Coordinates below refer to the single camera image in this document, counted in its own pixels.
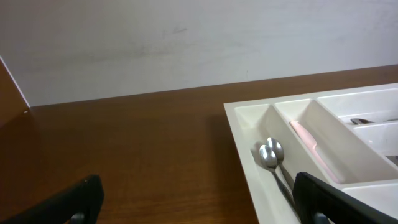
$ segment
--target white plastic cutlery tray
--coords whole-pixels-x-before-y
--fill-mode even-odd
[[[272,174],[259,162],[259,145],[280,142],[295,178],[308,172],[352,197],[398,218],[398,83],[224,104],[260,223],[300,223]],[[355,125],[362,118],[371,124]],[[289,122],[317,141],[316,151],[338,178],[332,181]]]

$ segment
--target pink utensil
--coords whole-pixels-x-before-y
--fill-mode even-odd
[[[326,173],[329,175],[329,177],[336,183],[340,183],[340,181],[337,179],[336,175],[329,169],[329,167],[326,165],[325,161],[319,156],[317,150],[315,149],[317,147],[317,141],[313,138],[311,133],[309,133],[299,122],[297,121],[291,121],[290,125],[293,127],[295,132],[298,134],[298,136],[301,138],[301,140],[304,142],[306,147],[310,150],[312,155],[315,157],[315,159],[321,164],[322,168],[326,171]]]

